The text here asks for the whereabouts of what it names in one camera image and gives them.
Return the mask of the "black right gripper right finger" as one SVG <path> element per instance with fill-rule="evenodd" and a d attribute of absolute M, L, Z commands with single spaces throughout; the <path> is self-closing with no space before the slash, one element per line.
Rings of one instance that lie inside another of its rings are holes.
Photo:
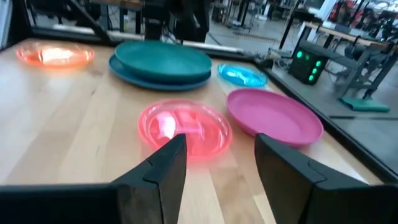
<path fill-rule="evenodd" d="M 277 223 L 397 224 L 397 185 L 368 185 L 265 134 L 257 170 Z"/>

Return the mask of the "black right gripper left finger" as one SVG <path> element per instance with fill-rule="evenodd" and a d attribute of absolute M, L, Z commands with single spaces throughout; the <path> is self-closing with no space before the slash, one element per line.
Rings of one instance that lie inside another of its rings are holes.
<path fill-rule="evenodd" d="M 2 186 L 1 223 L 177 223 L 186 170 L 178 134 L 112 182 Z"/>

